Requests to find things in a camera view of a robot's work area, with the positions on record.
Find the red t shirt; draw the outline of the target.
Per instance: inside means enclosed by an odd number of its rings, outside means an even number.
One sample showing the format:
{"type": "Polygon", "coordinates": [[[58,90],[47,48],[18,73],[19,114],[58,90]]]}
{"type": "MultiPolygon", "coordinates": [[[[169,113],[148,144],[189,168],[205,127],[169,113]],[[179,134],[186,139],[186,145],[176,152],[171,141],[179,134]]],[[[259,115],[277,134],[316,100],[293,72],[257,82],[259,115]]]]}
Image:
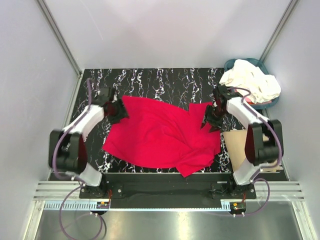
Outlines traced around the red t shirt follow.
{"type": "Polygon", "coordinates": [[[138,167],[176,168],[183,177],[209,167],[221,152],[221,134],[202,126],[208,103],[188,110],[159,100],[123,96],[128,117],[112,125],[102,149],[138,167]]]}

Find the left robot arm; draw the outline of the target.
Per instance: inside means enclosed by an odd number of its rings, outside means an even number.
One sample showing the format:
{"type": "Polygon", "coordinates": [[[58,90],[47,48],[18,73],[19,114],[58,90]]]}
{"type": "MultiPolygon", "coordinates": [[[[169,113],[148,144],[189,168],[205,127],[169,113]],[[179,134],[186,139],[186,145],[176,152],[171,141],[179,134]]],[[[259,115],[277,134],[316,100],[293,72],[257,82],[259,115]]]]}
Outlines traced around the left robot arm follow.
{"type": "Polygon", "coordinates": [[[128,112],[113,87],[102,88],[90,98],[82,113],[63,129],[49,135],[48,165],[82,183],[81,190],[95,198],[105,198],[111,191],[106,178],[88,162],[86,140],[101,121],[118,124],[128,118],[128,112]]]}

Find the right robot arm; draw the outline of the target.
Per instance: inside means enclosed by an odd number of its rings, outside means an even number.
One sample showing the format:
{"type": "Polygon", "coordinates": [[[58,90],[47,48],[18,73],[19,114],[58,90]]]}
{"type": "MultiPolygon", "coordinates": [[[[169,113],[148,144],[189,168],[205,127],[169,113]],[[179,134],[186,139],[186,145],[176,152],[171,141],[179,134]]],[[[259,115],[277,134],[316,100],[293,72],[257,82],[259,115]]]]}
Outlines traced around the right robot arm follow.
{"type": "Polygon", "coordinates": [[[244,161],[233,172],[222,191],[223,194],[236,199],[250,189],[254,178],[260,172],[276,168],[282,162],[282,124],[279,120],[270,120],[257,112],[235,87],[218,85],[212,93],[214,102],[206,106],[201,127],[209,125],[210,132],[219,132],[224,116],[231,114],[247,130],[244,161]]]}

